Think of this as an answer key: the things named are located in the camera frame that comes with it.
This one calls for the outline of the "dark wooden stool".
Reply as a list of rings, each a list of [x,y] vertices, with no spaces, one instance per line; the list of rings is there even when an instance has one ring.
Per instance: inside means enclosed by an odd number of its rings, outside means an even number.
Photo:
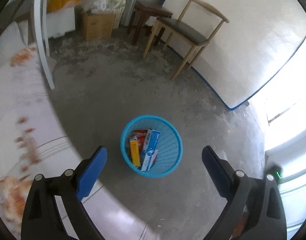
[[[152,17],[167,17],[167,18],[172,18],[173,16],[173,13],[171,11],[167,10],[166,8],[160,5],[156,5],[156,4],[147,2],[147,1],[136,0],[130,20],[129,20],[127,34],[131,33],[133,21],[135,19],[136,14],[139,14],[139,21],[136,25],[135,33],[132,38],[132,42],[131,42],[132,45],[137,44],[142,27],[151,16]]]

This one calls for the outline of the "white mattress against wall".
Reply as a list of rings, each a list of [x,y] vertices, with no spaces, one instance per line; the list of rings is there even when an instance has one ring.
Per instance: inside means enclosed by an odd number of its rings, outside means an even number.
[[[193,67],[229,109],[256,94],[306,37],[297,0],[165,0],[164,6],[205,36],[217,29]]]

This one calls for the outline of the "floral tablecloth dining table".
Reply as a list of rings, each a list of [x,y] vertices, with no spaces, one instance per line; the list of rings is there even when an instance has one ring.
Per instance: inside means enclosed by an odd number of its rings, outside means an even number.
[[[81,157],[50,103],[27,22],[11,23],[0,36],[0,239],[21,239],[26,200],[37,174],[75,170]],[[60,196],[55,201],[67,234],[78,239]],[[97,179],[82,204],[104,239],[158,239]]]

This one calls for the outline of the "blue plastic trash basket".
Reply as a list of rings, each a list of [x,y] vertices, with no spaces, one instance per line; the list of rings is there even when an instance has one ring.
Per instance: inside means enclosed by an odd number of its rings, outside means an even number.
[[[124,127],[120,150],[125,162],[137,174],[161,178],[178,167],[183,143],[170,122],[159,116],[142,115]]]

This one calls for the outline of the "yellow white carton box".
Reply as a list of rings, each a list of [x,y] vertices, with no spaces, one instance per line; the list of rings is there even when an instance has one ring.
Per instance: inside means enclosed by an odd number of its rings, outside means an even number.
[[[130,145],[132,164],[134,167],[140,167],[141,156],[139,152],[139,141],[136,136],[133,136],[129,139],[129,145]]]

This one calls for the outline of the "wooden chair right side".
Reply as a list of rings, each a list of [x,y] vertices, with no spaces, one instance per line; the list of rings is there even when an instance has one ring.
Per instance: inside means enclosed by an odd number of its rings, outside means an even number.
[[[201,6],[206,11],[216,15],[217,17],[221,19],[220,23],[212,31],[209,37],[203,36],[201,33],[193,29],[193,27],[189,26],[188,24],[182,21],[191,3],[196,3],[197,5]],[[173,35],[177,35],[182,40],[186,41],[187,44],[189,44],[191,47],[189,51],[187,52],[186,56],[184,57],[182,63],[180,64],[180,66],[177,68],[177,70],[174,72],[173,76],[171,77],[171,80],[173,81],[189,60],[191,62],[187,68],[190,69],[192,67],[192,65],[197,61],[199,56],[203,53],[207,45],[214,38],[214,36],[217,34],[217,32],[219,31],[219,29],[224,23],[228,24],[230,23],[230,21],[228,20],[227,17],[225,17],[219,10],[217,10],[212,5],[206,2],[203,2],[201,0],[188,0],[187,4],[185,5],[184,9],[182,10],[180,16],[177,19],[160,17],[160,16],[157,17],[156,23],[152,28],[151,35],[146,44],[146,47],[143,53],[143,57],[147,56],[150,46],[152,44],[154,35],[158,27],[164,28],[170,32],[164,44],[165,47],[167,47]]]

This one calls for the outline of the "cardboard box on floor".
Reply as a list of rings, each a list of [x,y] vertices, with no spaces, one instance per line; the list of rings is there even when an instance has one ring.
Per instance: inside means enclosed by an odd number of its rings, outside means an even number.
[[[115,14],[90,14],[85,12],[82,18],[86,41],[111,37]]]

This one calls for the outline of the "white shelf table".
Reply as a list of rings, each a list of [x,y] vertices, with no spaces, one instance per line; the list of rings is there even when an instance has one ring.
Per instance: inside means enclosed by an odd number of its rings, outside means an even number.
[[[7,5],[14,1],[15,0],[8,0]],[[34,0],[33,22],[39,58],[45,73],[47,83],[49,84],[50,89],[54,89],[55,86],[53,83],[52,71],[50,70],[47,62],[47,57],[50,56],[50,48],[49,40],[47,37],[46,11],[47,0]]]

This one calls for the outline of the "large red snack bag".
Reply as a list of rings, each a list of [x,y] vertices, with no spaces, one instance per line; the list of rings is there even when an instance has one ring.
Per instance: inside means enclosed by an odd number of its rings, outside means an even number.
[[[146,134],[147,134],[148,130],[147,129],[136,129],[131,131],[129,140],[137,140],[139,145],[143,145],[145,138],[146,138]]]

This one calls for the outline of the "blue white toothpaste box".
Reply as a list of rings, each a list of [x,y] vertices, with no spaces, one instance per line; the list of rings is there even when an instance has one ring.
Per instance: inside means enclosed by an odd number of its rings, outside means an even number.
[[[153,165],[153,161],[157,155],[157,144],[159,141],[160,132],[148,129],[146,138],[141,152],[141,171],[149,171]]]

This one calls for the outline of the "white bags on box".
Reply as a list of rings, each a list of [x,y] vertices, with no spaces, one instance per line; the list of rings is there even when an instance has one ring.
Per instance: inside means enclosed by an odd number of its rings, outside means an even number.
[[[126,0],[96,0],[91,7],[92,14],[123,13],[126,7]]]

